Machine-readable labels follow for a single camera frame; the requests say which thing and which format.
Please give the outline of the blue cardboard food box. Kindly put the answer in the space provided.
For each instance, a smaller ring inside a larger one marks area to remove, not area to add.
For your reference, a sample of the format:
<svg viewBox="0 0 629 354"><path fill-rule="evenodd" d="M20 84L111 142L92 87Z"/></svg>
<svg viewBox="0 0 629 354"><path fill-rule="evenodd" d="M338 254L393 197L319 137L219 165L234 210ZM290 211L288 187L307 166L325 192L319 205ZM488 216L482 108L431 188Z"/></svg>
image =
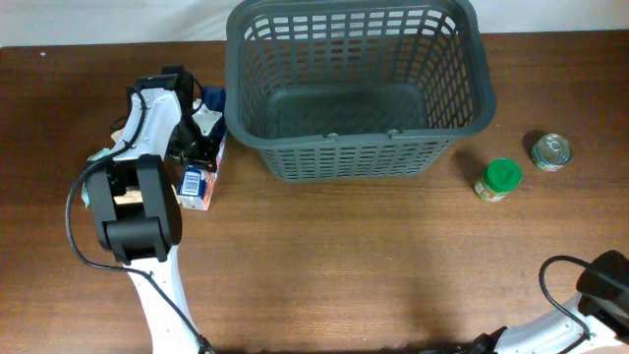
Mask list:
<svg viewBox="0 0 629 354"><path fill-rule="evenodd" d="M226 145L227 126L224 117L225 88L206 86L203 97L196 100L200 109L193 114L201 136L208 147L201 149L204 156L188 160L177 187L177 200L182 208L208 210L218 179L219 166Z"/></svg>

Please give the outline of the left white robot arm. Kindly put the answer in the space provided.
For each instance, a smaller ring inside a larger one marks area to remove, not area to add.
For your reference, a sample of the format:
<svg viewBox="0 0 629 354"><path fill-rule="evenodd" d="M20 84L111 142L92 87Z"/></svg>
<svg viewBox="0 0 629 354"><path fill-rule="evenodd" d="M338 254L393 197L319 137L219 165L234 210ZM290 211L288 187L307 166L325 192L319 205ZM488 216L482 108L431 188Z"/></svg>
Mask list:
<svg viewBox="0 0 629 354"><path fill-rule="evenodd" d="M196 118L201 85L182 66L166 66L128 87L129 116L110 151L79 179L86 189L110 270L138 293L155 353L210 353L195 325L178 267L183 219L167 161L213 168L216 144Z"/></svg>

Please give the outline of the tan grain pouch bag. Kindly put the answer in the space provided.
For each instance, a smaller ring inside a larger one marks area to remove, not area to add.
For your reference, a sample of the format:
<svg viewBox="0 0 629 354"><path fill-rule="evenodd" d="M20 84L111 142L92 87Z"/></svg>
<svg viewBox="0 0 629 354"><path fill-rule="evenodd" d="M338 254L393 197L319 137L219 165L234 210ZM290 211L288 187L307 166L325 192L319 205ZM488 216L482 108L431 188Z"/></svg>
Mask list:
<svg viewBox="0 0 629 354"><path fill-rule="evenodd" d="M123 134L123 130L119 129L111 134L111 139L114 142L118 142ZM143 196L139 187L127 187L125 193L122 196L114 196L113 201L117 206L142 204Z"/></svg>

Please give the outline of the grey plastic shopping basket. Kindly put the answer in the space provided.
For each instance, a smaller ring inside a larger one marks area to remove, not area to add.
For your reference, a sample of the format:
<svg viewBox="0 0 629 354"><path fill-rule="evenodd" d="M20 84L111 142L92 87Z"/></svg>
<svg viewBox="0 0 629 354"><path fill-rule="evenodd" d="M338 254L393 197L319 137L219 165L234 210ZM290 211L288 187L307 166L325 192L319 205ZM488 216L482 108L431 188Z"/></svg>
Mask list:
<svg viewBox="0 0 629 354"><path fill-rule="evenodd" d="M414 175L495 114L467 0L244 1L226 35L227 127L284 181Z"/></svg>

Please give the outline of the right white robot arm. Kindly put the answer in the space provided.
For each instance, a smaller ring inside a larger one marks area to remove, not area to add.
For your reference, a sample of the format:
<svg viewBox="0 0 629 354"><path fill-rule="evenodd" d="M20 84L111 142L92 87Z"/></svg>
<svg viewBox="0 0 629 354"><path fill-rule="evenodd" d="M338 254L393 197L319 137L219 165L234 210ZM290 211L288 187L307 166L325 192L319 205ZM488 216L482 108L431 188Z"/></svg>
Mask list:
<svg viewBox="0 0 629 354"><path fill-rule="evenodd" d="M549 293L545 276L549 266L567 262L584 269L576 293L557 302ZM628 343L628 258L609 250L588 263L571 256L553 256L539 270L539 286L553 310L519 326L504 326L479 335L463 346L444 353L545 354L586 353Z"/></svg>

